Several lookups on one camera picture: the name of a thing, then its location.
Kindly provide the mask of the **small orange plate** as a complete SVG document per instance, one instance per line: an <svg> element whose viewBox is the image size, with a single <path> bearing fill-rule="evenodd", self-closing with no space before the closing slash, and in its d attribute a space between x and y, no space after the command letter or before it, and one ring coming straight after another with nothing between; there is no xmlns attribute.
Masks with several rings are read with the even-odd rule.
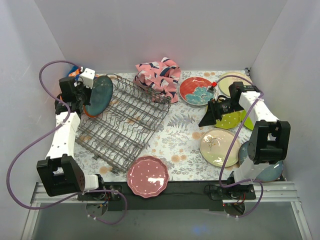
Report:
<svg viewBox="0 0 320 240"><path fill-rule="evenodd" d="M102 113L101 111L97 111L95 109L92 110L89 105L83 106L83 112L90 118L96 118Z"/></svg>

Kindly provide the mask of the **dark teal plate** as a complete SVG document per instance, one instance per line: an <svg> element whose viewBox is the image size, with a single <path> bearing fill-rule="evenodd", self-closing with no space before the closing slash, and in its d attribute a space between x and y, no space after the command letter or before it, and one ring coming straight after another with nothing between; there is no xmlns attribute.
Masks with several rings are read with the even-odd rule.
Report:
<svg viewBox="0 0 320 240"><path fill-rule="evenodd" d="M103 112L109 105L113 96L113 82L106 76L101 75L93 82L90 97L90 109Z"/></svg>

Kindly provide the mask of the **pink dotted plate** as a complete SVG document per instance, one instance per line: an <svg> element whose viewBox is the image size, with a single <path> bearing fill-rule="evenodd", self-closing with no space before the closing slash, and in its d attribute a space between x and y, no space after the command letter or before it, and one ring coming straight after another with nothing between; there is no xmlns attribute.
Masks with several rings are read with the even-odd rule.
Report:
<svg viewBox="0 0 320 240"><path fill-rule="evenodd" d="M153 156L139 157L127 172L127 185L132 192L144 199L157 197L169 182L167 166Z"/></svg>

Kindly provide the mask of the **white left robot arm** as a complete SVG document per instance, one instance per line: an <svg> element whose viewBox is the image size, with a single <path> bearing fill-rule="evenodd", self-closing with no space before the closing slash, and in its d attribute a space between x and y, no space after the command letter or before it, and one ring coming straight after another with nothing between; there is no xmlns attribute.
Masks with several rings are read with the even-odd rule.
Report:
<svg viewBox="0 0 320 240"><path fill-rule="evenodd" d="M74 159L76 132L85 105L90 103L94 78L64 77L59 80L61 93L54 101L55 121L50 149L36 165L46 193L50 197L89 191L95 200L106 196L99 174L84 174Z"/></svg>

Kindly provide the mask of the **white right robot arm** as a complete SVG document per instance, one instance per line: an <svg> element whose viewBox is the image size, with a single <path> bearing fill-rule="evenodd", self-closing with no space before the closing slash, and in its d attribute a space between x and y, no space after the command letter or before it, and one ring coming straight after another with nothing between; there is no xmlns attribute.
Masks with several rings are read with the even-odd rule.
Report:
<svg viewBox="0 0 320 240"><path fill-rule="evenodd" d="M229 94L230 97L224 101L208 101L206 113L199 126L214 125L223 115L242 110L246 112L245 117L250 118L254 124L246 159L232 172L229 183L221 184L230 198L237 199L245 192L243 185L251 184L268 166L286 158L291 125L271 113L263 101L263 91L255 85L234 82L229 86Z"/></svg>

